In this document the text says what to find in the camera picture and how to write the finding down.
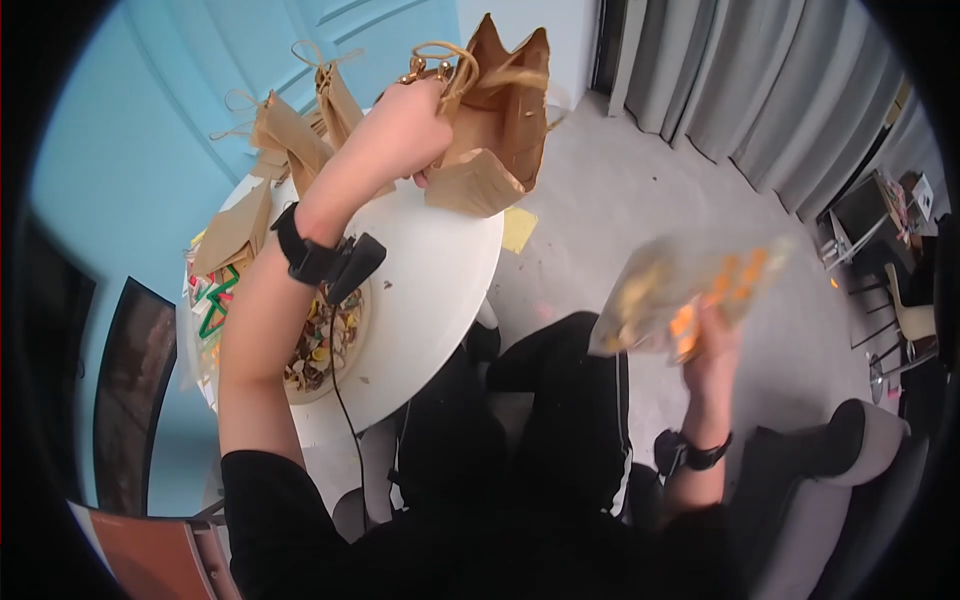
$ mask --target wrist strap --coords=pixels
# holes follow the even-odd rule
[[[319,286],[339,252],[324,248],[313,240],[300,238],[297,223],[294,221],[294,212],[298,204],[292,203],[287,206],[270,229],[276,231],[280,249],[290,262],[290,268],[287,270],[290,277],[301,283]]]

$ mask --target black cable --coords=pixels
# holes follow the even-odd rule
[[[360,451],[360,441],[357,440],[357,432],[353,429],[353,421],[350,420],[350,414],[347,412],[347,406],[344,405],[344,399],[340,396],[340,388],[337,387],[337,366],[336,361],[333,360],[333,324],[337,320],[337,311],[340,309],[336,304],[328,304],[330,307],[330,335],[329,341],[327,342],[330,348],[330,376],[333,377],[333,391],[337,393],[337,401],[340,402],[340,408],[344,411],[344,417],[347,418],[347,425],[350,427],[350,435],[353,437],[353,446],[357,449],[357,458],[360,460],[360,499],[362,501],[362,506],[360,510],[363,512],[363,531],[367,533],[370,529],[370,524],[367,519],[367,489],[364,487],[364,472],[363,472],[363,453]]]

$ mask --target thigh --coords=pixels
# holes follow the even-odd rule
[[[512,348],[490,373],[494,383],[511,379],[534,392],[514,458],[513,485],[549,508],[618,516],[633,458],[627,357],[587,355],[596,319],[593,313],[574,313],[518,342],[528,360],[526,374]]]
[[[486,501],[506,462],[504,431],[462,348],[394,418],[396,510]]]

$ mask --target debris on floor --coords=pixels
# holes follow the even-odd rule
[[[511,206],[503,211],[503,248],[520,254],[537,226],[537,215]]]

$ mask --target gray floor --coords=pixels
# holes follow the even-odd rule
[[[865,351],[888,348],[896,332],[851,346],[889,323],[893,311],[866,315],[865,306],[885,302],[883,293],[849,297],[845,290],[859,282],[846,281],[840,270],[826,273],[815,232],[787,215],[775,194],[757,194],[732,163],[714,164],[689,143],[672,150],[638,130],[629,114],[605,113],[604,98],[589,93],[550,133],[537,189],[519,203],[540,221],[520,255],[502,252],[493,277],[489,299],[504,348],[573,311],[599,312],[630,252],[657,235],[707,227],[792,233],[800,242],[795,255],[744,323],[728,461],[732,484],[755,426],[805,427],[826,422],[847,398],[870,400]],[[892,355],[884,367],[898,362]],[[680,427],[686,390],[680,370],[663,355],[632,355],[630,385],[634,460],[652,465],[653,440],[664,428]],[[897,410],[895,400],[881,406]],[[522,406],[501,402],[496,411],[516,421]],[[352,444],[309,450],[308,470],[332,510],[359,485]]]

